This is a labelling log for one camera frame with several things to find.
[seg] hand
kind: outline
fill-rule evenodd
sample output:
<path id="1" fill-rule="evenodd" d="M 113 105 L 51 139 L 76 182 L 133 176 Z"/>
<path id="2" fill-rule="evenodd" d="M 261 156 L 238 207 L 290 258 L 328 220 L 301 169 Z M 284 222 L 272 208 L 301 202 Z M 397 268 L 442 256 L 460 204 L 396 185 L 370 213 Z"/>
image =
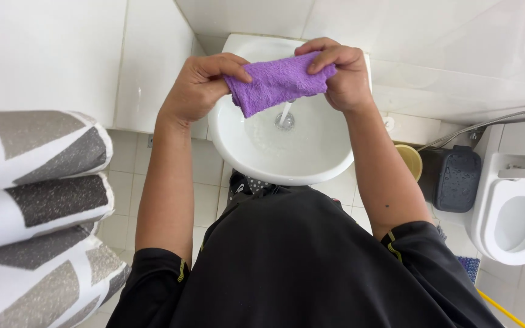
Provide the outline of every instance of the hand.
<path id="1" fill-rule="evenodd" d="M 252 77 L 242 67 L 247 63 L 244 58 L 230 53 L 189 57 L 163 102 L 157 123 L 172 120 L 190 127 L 192 122 L 206 116 L 218 99 L 230 93 L 221 74 L 252 82 Z"/>
<path id="2" fill-rule="evenodd" d="M 338 71 L 327 79 L 325 98 L 333 108 L 346 113 L 362 110 L 373 104 L 368 69 L 361 49 L 342 46 L 336 41 L 322 37 L 295 49 L 295 55 L 300 56 L 312 51 L 321 51 L 321 54 L 309 65 L 309 74 L 316 74 L 331 63 L 335 63 Z"/>

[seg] shower curtain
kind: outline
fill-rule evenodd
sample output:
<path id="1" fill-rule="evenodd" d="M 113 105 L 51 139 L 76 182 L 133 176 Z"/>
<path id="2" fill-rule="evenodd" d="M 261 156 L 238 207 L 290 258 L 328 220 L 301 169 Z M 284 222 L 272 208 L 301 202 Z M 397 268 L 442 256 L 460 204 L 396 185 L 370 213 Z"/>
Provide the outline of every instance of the shower curtain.
<path id="1" fill-rule="evenodd" d="M 87 115 L 0 111 L 0 328 L 70 328 L 130 268 L 95 234 L 114 211 L 113 146 Z"/>

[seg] person's left hand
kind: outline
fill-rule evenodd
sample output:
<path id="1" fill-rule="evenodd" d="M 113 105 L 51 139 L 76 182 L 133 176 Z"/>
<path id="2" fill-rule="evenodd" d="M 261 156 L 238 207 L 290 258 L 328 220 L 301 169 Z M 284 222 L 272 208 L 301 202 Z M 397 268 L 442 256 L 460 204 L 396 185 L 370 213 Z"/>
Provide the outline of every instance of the person's left hand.
<path id="1" fill-rule="evenodd" d="M 242 67 L 247 63 L 244 58 L 230 53 L 189 57 L 159 110 L 157 124 L 174 120 L 189 127 L 206 116 L 218 99 L 230 93 L 222 74 L 252 82 L 252 77 Z"/>

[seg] yellow bucket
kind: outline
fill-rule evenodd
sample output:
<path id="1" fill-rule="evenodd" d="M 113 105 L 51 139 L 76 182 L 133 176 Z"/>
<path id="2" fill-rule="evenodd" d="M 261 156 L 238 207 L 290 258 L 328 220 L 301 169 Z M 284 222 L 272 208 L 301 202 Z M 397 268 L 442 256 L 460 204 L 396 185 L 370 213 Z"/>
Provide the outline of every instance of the yellow bucket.
<path id="1" fill-rule="evenodd" d="M 418 181 L 422 174 L 422 159 L 420 158 L 420 154 L 413 147 L 406 145 L 396 145 L 396 150 L 398 150 L 400 157 L 403 158 L 408 166 L 414 179 Z"/>

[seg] drain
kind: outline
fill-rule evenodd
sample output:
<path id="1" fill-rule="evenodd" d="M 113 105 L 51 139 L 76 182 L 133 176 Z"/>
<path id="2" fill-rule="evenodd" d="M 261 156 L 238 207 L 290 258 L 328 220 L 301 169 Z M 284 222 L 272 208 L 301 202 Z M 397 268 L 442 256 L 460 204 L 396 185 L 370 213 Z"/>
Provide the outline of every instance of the drain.
<path id="1" fill-rule="evenodd" d="M 285 116 L 285 121 L 281 124 L 282 115 L 283 114 L 279 114 L 275 118 L 275 126 L 281 131 L 290 131 L 295 126 L 295 117 L 293 117 L 293 114 L 288 113 L 287 116 Z"/>

